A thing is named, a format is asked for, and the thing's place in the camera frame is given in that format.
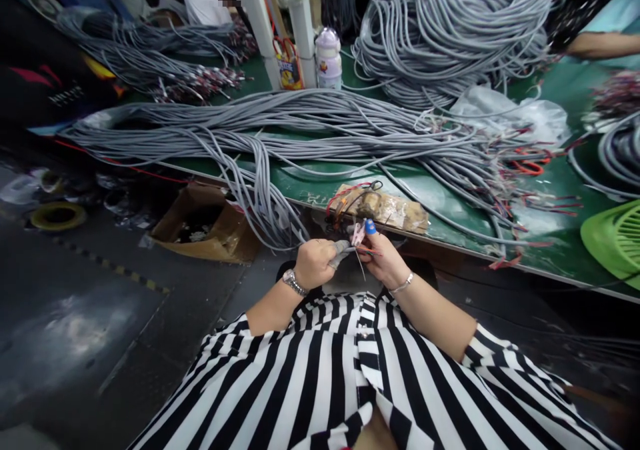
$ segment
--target green fan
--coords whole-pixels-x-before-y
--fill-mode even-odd
[[[592,216],[580,235],[593,258],[619,279],[640,272],[640,200]],[[640,275],[625,283],[640,290]]]

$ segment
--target white bottle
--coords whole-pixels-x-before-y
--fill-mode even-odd
[[[342,88],[342,58],[340,38],[335,30],[324,28],[315,40],[315,60],[318,64],[318,87]]]

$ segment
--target wristwatch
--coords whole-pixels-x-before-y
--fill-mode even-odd
[[[292,289],[294,289],[295,292],[302,297],[306,297],[309,294],[309,290],[305,290],[304,288],[302,288],[295,280],[295,272],[293,271],[293,269],[289,269],[285,272],[285,274],[282,276],[282,281]]]

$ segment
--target white pole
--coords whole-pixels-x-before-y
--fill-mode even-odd
[[[313,45],[313,24],[311,22],[311,6],[309,0],[289,6],[291,25],[295,37],[295,46],[300,58],[302,80],[305,88],[317,88],[315,49]]]
[[[269,23],[265,0],[240,0],[240,2],[247,11],[255,40],[260,49],[260,55],[262,55],[267,69],[271,87],[274,90],[280,90],[280,70],[275,58],[275,50],[273,49],[273,32]]]

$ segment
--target white shirt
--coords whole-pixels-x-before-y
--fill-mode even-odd
[[[231,14],[222,0],[185,0],[189,23],[219,27],[231,23]]]
[[[388,294],[326,295],[284,331],[245,314],[206,337],[131,450],[354,446],[378,407],[400,450],[618,449],[561,385],[478,325],[462,364]]]

